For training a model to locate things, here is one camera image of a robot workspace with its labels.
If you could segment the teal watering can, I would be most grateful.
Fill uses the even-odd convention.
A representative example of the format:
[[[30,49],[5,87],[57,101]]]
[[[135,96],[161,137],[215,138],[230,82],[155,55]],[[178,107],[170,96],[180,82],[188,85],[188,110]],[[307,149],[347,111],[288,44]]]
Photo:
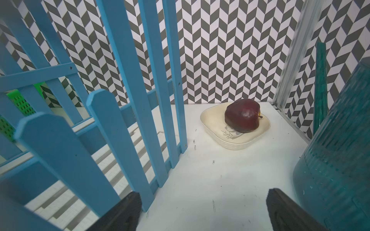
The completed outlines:
[[[317,43],[314,135],[293,171],[304,210],[330,231],[370,228],[370,60],[363,58],[332,107],[325,44]]]

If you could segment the green plastic basket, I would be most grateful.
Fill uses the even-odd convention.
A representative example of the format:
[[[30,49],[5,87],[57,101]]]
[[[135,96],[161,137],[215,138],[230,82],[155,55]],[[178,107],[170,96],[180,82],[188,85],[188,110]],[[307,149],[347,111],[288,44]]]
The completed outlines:
[[[10,142],[14,142],[13,134],[15,128],[13,123],[19,119],[20,114],[28,116],[36,113],[32,106],[26,101],[19,90],[13,90],[7,93],[9,101],[12,102],[13,106],[9,109],[1,109],[1,112],[5,111],[6,117],[1,114],[1,134],[4,135]]]

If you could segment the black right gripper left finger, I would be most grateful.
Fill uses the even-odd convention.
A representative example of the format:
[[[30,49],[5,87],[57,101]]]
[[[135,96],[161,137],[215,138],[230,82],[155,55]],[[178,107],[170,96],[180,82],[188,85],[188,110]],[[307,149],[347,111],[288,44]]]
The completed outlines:
[[[135,231],[142,209],[140,194],[130,192],[109,212],[97,220],[88,231]]]

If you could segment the dark red apple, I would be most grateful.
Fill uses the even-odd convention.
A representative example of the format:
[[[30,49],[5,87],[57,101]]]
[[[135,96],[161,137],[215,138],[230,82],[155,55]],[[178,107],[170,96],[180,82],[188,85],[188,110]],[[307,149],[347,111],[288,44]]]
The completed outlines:
[[[260,117],[260,105],[252,99],[239,99],[225,111],[225,123],[240,133],[256,130]]]

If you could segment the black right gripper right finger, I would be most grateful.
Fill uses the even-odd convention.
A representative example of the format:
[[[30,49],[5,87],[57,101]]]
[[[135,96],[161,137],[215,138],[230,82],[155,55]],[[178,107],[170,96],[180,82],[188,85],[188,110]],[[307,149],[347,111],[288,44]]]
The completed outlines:
[[[327,230],[278,188],[269,189],[266,203],[274,231]]]

